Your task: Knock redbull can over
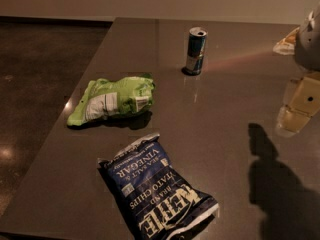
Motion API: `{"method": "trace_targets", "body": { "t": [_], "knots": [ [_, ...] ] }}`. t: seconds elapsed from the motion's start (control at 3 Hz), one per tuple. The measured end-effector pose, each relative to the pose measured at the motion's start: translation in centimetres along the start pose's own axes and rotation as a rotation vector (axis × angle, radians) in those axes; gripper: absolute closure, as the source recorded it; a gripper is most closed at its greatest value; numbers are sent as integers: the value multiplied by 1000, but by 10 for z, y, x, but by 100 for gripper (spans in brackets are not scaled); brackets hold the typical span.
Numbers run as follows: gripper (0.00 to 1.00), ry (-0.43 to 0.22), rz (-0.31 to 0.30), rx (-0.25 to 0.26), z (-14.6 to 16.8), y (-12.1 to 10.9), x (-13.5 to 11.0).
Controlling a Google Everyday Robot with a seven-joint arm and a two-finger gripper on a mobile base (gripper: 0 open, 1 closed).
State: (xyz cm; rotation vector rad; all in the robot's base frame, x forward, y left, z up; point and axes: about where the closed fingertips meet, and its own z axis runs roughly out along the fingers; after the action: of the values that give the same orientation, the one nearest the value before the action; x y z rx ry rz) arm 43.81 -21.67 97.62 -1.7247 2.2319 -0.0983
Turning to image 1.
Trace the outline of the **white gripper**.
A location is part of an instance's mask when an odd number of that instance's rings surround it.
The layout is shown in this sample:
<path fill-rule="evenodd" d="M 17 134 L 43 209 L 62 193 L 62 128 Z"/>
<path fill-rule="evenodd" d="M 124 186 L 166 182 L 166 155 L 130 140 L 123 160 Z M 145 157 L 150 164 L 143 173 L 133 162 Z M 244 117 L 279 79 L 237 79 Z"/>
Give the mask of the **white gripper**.
<path fill-rule="evenodd" d="M 312 10 L 300 27 L 276 43 L 273 51 L 290 56 L 307 70 L 320 71 L 320 6 Z M 292 78 L 286 87 L 279 110 L 276 132 L 282 137 L 299 133 L 320 111 L 320 73 L 312 72 L 302 78 Z"/>

